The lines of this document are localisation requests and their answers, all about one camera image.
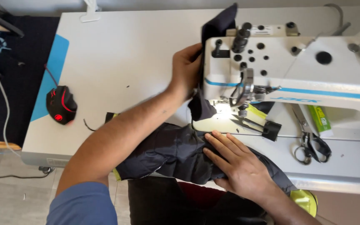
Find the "blue sleeve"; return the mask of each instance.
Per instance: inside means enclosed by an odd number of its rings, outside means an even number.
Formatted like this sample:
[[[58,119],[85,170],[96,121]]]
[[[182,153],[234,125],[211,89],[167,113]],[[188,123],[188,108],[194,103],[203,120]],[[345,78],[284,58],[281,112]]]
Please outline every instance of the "blue sleeve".
[[[69,187],[52,202],[47,225],[117,225],[106,185],[86,182]]]

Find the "black mouse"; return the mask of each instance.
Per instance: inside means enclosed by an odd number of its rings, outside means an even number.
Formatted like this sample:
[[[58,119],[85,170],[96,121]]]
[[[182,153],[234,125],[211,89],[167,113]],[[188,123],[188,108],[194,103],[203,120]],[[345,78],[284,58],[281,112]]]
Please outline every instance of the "black mouse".
[[[77,104],[67,86],[58,86],[47,94],[47,110],[62,125],[74,120]]]

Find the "white table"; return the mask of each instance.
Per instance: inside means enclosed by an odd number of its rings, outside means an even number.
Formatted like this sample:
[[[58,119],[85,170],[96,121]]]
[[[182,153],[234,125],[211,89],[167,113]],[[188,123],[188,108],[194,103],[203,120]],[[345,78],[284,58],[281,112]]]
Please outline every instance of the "white table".
[[[343,7],[346,19],[360,7]],[[59,85],[67,85],[78,104],[75,120],[66,126],[53,121],[45,96],[54,88],[47,73],[37,98],[22,151],[29,165],[64,166],[82,142],[105,121],[107,112],[122,112],[164,90],[170,81],[172,55],[200,41],[201,26],[221,10],[102,12],[96,22],[81,23],[84,13],[63,13],[48,67]],[[305,36],[337,26],[338,14],[326,7],[239,9],[236,22],[254,25],[297,23]],[[187,103],[168,122],[191,121]],[[274,161],[299,188],[360,193],[360,143],[327,141],[328,163],[302,166],[290,151],[296,138],[271,142],[253,135],[237,138]],[[355,145],[345,151],[343,145]]]

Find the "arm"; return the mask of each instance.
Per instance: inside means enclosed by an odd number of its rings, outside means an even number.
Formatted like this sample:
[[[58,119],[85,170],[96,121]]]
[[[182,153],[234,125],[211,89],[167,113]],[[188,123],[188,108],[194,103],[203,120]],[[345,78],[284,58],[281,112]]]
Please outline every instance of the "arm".
[[[212,134],[206,134],[205,138],[228,161],[204,149],[205,154],[228,177],[216,179],[218,186],[254,201],[270,214],[276,224],[320,225],[273,182],[267,168],[247,146],[231,134],[223,136],[216,130]]]
[[[194,62],[191,58],[201,48],[199,43],[174,54],[172,81],[164,92],[116,116],[84,141],[65,167],[56,195],[83,182],[108,186],[113,168],[172,116],[196,87],[201,57]]]

